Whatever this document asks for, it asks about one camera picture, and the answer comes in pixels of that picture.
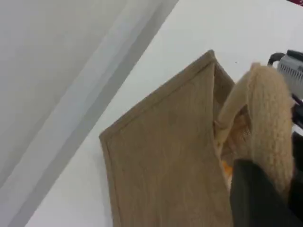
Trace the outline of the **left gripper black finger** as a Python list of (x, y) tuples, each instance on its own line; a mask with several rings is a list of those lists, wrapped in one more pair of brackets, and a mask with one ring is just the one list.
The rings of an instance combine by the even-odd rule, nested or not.
[(291, 183), (289, 207), (293, 213), (303, 212), (303, 137), (292, 134), (294, 175)]
[(234, 162), (230, 204), (235, 227), (301, 227), (303, 182), (298, 176), (291, 181), (289, 200), (282, 199), (258, 165)]

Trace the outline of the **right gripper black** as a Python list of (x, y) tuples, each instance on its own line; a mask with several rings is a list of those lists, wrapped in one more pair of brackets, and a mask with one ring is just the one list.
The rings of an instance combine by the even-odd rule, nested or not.
[(295, 94), (292, 94), (292, 99), (295, 101), (292, 107), (292, 121), (295, 125), (303, 128), (303, 101), (299, 99)]

